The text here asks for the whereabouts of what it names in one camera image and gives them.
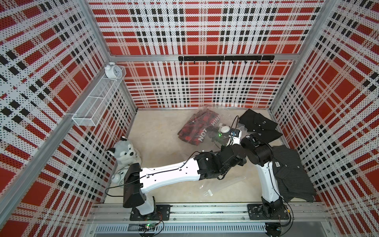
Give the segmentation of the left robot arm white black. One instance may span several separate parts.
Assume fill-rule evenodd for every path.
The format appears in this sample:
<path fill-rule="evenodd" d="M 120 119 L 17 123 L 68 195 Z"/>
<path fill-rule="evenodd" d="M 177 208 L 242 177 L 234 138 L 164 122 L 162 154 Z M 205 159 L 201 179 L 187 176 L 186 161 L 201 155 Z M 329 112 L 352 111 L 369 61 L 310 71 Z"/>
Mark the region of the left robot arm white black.
<path fill-rule="evenodd" d="M 132 164 L 124 176 L 123 207 L 137 208 L 141 215 L 155 212 L 155 201 L 148 193 L 157 188 L 180 182 L 203 179 L 222 179 L 231 168 L 243 166 L 246 150 L 238 144 L 219 152 L 201 152 L 182 163 L 169 166 L 142 168 Z"/>

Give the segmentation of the clear plastic vacuum bag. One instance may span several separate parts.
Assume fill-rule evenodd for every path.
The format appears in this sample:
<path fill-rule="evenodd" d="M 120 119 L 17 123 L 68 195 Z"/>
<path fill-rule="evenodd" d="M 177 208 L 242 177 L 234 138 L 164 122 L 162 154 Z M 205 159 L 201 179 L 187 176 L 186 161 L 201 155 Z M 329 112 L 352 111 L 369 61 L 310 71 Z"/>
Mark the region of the clear plastic vacuum bag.
<path fill-rule="evenodd" d="M 175 115 L 175 126 L 177 129 L 182 125 L 185 125 L 187 121 L 202 109 L 180 109 L 174 111 Z M 225 124 L 231 126 L 232 121 L 236 116 L 241 116 L 246 109 L 226 109 L 226 108 L 214 108 L 211 111 L 219 114 L 218 122 L 215 126 L 217 129 L 221 125 Z M 210 129 L 213 125 L 208 127 L 206 130 L 205 137 L 202 138 L 203 142 L 200 142 L 198 146 L 193 145 L 183 145 L 183 148 L 178 148 L 181 152 L 182 157 L 184 155 L 189 155 L 193 151 L 219 151 L 221 146 L 228 142 L 227 138 L 211 138 L 216 137 L 216 132 L 211 132 Z M 184 197 L 184 194 L 194 195 L 193 201 L 199 202 L 237 202 L 247 200 L 244 194 L 244 181 L 246 181 L 247 166 L 245 168 L 236 166 L 235 170 L 231 170 L 229 174 L 226 175 L 225 179 L 222 181 L 216 179 L 206 179 L 198 182 L 188 181 L 173 185 L 178 189 L 178 200 L 181 201 L 192 201 L 192 197 Z"/>

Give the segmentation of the red black plaid shirt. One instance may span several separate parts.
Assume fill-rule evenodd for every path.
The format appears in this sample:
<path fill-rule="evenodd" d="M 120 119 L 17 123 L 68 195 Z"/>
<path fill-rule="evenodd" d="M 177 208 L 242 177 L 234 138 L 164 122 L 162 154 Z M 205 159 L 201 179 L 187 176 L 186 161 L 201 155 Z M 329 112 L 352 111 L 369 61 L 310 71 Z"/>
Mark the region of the red black plaid shirt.
<path fill-rule="evenodd" d="M 204 141 L 209 127 L 214 127 L 220 121 L 218 113 L 201 109 L 193 114 L 178 132 L 180 140 L 198 146 Z"/>

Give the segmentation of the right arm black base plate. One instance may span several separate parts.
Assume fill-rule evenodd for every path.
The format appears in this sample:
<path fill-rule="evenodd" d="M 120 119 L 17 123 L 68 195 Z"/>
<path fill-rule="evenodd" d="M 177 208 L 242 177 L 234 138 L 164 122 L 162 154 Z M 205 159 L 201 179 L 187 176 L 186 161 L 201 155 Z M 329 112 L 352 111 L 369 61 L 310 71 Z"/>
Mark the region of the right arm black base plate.
<path fill-rule="evenodd" d="M 281 207 L 274 214 L 265 214 L 262 204 L 248 204 L 247 208 L 250 220 L 290 220 L 286 206 Z"/>

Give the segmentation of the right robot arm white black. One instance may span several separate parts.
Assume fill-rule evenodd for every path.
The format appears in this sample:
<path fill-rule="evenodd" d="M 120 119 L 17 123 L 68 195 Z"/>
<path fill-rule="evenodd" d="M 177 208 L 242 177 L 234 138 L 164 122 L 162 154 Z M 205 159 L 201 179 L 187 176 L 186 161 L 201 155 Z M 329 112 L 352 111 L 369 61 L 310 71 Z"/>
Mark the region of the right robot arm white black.
<path fill-rule="evenodd" d="M 243 152 L 246 158 L 256 166 L 262 188 L 262 210 L 267 216 L 273 216 L 283 209 L 283 199 L 280 195 L 273 173 L 273 147 L 270 138 L 265 138 L 265 130 L 256 130 L 243 135 L 238 128 L 225 124 L 219 125 L 219 138 L 228 139 L 227 146 Z"/>

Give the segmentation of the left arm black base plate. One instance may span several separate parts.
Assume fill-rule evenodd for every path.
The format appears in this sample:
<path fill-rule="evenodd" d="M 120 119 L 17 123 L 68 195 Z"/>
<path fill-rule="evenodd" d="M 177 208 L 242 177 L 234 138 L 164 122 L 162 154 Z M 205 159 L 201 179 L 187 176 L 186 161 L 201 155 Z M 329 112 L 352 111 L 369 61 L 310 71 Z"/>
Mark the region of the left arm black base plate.
<path fill-rule="evenodd" d="M 153 219 L 167 221 L 170 217 L 171 205 L 168 204 L 158 204 L 155 206 L 154 212 L 147 215 L 141 215 L 139 210 L 134 207 L 131 210 L 129 217 L 130 221 L 150 221 Z"/>

